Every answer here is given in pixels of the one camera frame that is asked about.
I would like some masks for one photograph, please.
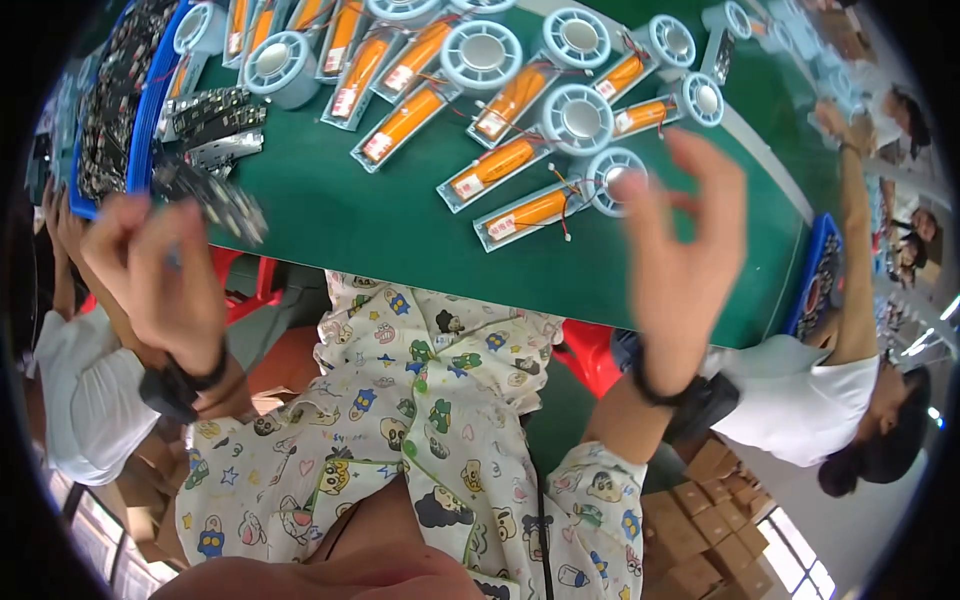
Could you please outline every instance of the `factory floor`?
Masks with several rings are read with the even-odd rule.
[[[227,289],[253,295],[257,257],[244,255],[234,261]],[[276,282],[284,283],[283,299],[278,306],[264,306],[231,325],[228,330],[230,351],[247,372],[263,360],[276,340],[291,327],[315,325],[329,310],[324,272],[291,263],[279,263]],[[564,365],[551,361],[549,380],[540,391],[543,408],[527,425],[527,439],[537,468],[544,474],[562,460],[583,435],[590,411],[596,401]],[[667,490],[684,481],[685,463],[669,445],[661,444],[650,462],[643,493]]]

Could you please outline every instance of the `cartoon print shirt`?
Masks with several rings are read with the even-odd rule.
[[[489,598],[545,594],[537,475],[519,415],[539,408],[562,320],[327,273],[322,376],[250,422],[201,421],[177,528],[190,563],[304,561],[352,504],[407,479],[424,541]],[[646,466],[601,444],[547,477],[557,598],[638,598]]]

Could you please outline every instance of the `white label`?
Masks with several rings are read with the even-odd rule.
[[[405,64],[398,64],[396,69],[390,72],[387,80],[383,83],[393,91],[400,91],[405,88],[414,76],[414,71]]]
[[[624,110],[613,118],[613,123],[616,125],[617,133],[624,133],[634,124],[634,120],[631,119],[630,114]]]
[[[337,93],[337,99],[333,101],[333,110],[330,112],[335,117],[347,118],[353,112],[353,103],[357,99],[356,87],[343,87]]]
[[[516,232],[516,225],[514,224],[514,214],[510,213],[506,217],[501,217],[493,222],[489,228],[487,228],[487,233],[490,234],[490,237],[493,238],[493,241],[499,242],[508,235]]]
[[[480,178],[473,175],[464,178],[463,181],[457,181],[453,184],[454,191],[457,192],[457,196],[460,196],[464,200],[469,200],[483,190],[483,182],[480,181]]]
[[[477,121],[477,129],[487,135],[494,136],[502,132],[503,126],[506,124],[507,122],[501,119],[498,114],[488,111],[484,118]]]
[[[228,44],[228,49],[231,54],[236,54],[240,52],[240,49],[243,47],[243,33],[234,32],[230,34],[230,41]]]
[[[616,93],[616,88],[613,87],[613,84],[610,83],[610,80],[605,79],[599,84],[594,86],[596,90],[604,97],[604,100],[610,100],[613,97],[613,94]]]
[[[330,48],[329,52],[326,53],[326,61],[324,62],[324,72],[325,73],[339,73],[340,69],[344,66],[344,52],[347,48]]]
[[[377,162],[394,146],[394,139],[384,132],[377,132],[363,146],[363,154]]]

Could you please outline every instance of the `red plastic stool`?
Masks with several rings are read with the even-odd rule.
[[[623,376],[610,353],[612,333],[612,327],[606,325],[567,319],[564,321],[564,344],[570,352],[563,347],[553,348],[554,357],[564,363],[597,399]]]
[[[213,271],[217,274],[220,284],[227,287],[227,275],[230,265],[243,252],[228,248],[210,247],[210,257],[213,260]],[[283,297],[282,289],[271,289],[274,284],[274,269],[276,259],[260,256],[260,266],[256,273],[256,295],[249,297],[240,292],[226,290],[227,293],[227,325],[240,321],[262,306],[276,306]]]

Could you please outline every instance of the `person's right hand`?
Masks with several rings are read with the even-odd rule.
[[[184,201],[148,217],[149,211],[147,198],[108,198],[84,237],[84,259],[140,341],[170,352],[192,375],[210,374],[220,359],[227,308],[200,208]],[[178,270],[168,263],[174,249]]]
[[[629,210],[631,300],[647,381],[673,396],[696,374],[743,265],[747,190],[743,171],[703,137],[670,128],[664,140],[677,166],[699,182],[698,198],[667,192],[636,171],[618,177],[611,192]],[[677,240],[671,205],[693,215],[692,243]]]

